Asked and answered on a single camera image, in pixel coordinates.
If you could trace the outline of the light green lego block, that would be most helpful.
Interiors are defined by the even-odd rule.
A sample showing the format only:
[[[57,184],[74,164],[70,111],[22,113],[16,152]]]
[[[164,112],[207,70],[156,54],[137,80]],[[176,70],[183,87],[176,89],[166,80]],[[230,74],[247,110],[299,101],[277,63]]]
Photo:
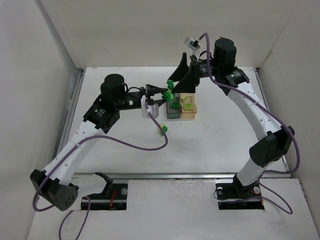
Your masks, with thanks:
[[[187,97],[189,97],[190,95],[188,93],[181,93],[180,95],[180,101],[183,102],[186,100]]]

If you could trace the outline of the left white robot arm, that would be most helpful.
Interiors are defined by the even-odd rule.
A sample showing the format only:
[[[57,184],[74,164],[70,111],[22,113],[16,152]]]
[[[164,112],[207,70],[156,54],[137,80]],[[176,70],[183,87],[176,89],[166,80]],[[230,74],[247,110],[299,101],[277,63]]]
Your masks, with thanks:
[[[100,139],[108,139],[130,148],[142,151],[156,151],[156,148],[136,146],[108,135],[112,126],[120,119],[120,112],[140,109],[142,116],[155,121],[164,99],[153,100],[156,94],[163,94],[167,88],[150,84],[144,87],[128,87],[122,75],[113,73],[104,78],[100,94],[84,114],[76,133],[57,156],[42,170],[35,169],[30,180],[36,190],[32,207],[36,212],[56,207],[60,211],[69,209],[80,198],[90,195],[107,197],[113,188],[113,179],[102,172],[72,181],[73,175],[92,147]],[[51,205],[38,208],[42,197]]]

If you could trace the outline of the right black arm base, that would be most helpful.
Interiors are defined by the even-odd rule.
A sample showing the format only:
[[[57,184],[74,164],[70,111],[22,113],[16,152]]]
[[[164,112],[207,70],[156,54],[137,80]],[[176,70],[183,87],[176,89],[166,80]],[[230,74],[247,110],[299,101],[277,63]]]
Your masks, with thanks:
[[[236,176],[232,181],[217,181],[214,197],[219,210],[264,210],[261,188],[257,181],[242,186]]]

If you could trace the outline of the light green square lego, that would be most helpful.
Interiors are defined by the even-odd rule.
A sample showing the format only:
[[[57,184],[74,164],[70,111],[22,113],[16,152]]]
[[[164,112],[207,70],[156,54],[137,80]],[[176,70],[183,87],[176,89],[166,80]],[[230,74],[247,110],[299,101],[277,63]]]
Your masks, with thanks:
[[[189,102],[189,103],[184,103],[184,110],[185,111],[192,111],[193,110],[193,104],[191,103],[191,102]]]

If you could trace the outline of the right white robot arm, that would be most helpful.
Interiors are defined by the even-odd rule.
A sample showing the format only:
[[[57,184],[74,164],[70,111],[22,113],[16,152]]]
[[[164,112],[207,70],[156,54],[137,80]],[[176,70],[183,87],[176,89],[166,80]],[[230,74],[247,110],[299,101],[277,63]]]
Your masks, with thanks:
[[[177,69],[169,77],[175,82],[172,94],[194,94],[202,78],[210,78],[224,94],[233,101],[248,120],[257,138],[257,143],[249,149],[249,160],[234,175],[232,183],[216,185],[218,200],[238,200],[258,197],[254,191],[258,181],[274,162],[287,154],[291,145],[296,145],[295,131],[260,103],[249,77],[236,66],[237,48],[234,42],[221,37],[210,52],[210,41],[206,40],[206,50],[201,51],[200,41],[188,37],[184,41],[193,53],[190,63],[187,55],[182,55]]]

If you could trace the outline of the dark green square lego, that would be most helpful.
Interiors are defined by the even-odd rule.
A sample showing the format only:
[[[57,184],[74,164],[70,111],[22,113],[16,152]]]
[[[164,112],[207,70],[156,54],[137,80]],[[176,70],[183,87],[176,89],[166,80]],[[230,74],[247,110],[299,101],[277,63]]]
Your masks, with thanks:
[[[180,108],[180,103],[178,101],[173,101],[170,104],[170,108],[173,109],[173,110],[178,110]]]

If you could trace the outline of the dark green curved lego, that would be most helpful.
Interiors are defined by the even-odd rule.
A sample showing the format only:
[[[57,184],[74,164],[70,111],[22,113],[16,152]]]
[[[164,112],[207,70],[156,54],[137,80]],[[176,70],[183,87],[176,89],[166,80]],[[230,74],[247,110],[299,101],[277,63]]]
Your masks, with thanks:
[[[158,132],[161,136],[163,136],[164,134],[163,133],[166,133],[168,131],[168,128],[167,126],[165,125],[165,127],[161,127],[161,128],[158,128]]]

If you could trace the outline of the dark green lego plate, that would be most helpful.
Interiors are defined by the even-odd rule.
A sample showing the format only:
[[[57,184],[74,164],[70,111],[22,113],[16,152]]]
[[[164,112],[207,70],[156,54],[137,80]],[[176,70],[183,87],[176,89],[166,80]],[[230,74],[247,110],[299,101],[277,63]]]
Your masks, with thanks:
[[[174,82],[168,79],[166,83],[167,83],[167,91],[162,93],[162,98],[165,101],[170,102],[174,98],[174,94],[172,94],[172,90],[174,88]]]

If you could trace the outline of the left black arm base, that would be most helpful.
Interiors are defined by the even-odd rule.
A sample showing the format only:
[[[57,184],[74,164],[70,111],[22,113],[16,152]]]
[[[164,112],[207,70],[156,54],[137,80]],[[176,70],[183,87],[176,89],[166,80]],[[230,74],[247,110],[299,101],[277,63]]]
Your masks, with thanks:
[[[89,182],[80,187],[81,210],[124,211],[127,209],[128,182],[113,180],[102,172],[95,172]]]

